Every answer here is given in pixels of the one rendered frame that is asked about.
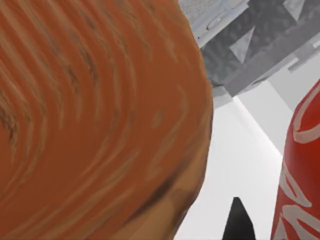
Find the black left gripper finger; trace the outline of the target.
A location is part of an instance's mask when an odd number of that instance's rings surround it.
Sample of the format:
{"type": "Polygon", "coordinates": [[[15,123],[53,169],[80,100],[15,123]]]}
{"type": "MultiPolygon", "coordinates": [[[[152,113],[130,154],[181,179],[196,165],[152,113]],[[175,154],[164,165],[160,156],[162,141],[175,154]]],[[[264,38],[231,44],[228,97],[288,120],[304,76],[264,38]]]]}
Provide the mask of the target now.
{"type": "Polygon", "coordinates": [[[232,200],[222,240],[256,240],[253,223],[239,197],[232,200]]]}

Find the red and white can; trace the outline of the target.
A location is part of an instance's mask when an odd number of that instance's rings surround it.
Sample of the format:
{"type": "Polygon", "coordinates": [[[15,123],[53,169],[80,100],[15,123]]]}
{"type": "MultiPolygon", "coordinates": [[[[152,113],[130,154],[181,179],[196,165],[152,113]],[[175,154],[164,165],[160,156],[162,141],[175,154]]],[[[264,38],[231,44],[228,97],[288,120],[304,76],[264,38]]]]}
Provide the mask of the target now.
{"type": "Polygon", "coordinates": [[[288,126],[270,240],[320,240],[320,80],[288,126]]]}

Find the brown bread loaf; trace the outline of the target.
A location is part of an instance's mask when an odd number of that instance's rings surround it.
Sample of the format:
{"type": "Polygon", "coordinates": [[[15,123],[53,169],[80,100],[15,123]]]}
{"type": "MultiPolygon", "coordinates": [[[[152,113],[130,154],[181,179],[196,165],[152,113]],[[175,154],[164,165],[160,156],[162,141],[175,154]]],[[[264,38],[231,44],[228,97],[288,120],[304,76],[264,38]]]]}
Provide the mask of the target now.
{"type": "Polygon", "coordinates": [[[173,240],[213,112],[179,0],[0,0],[0,240],[173,240]]]}

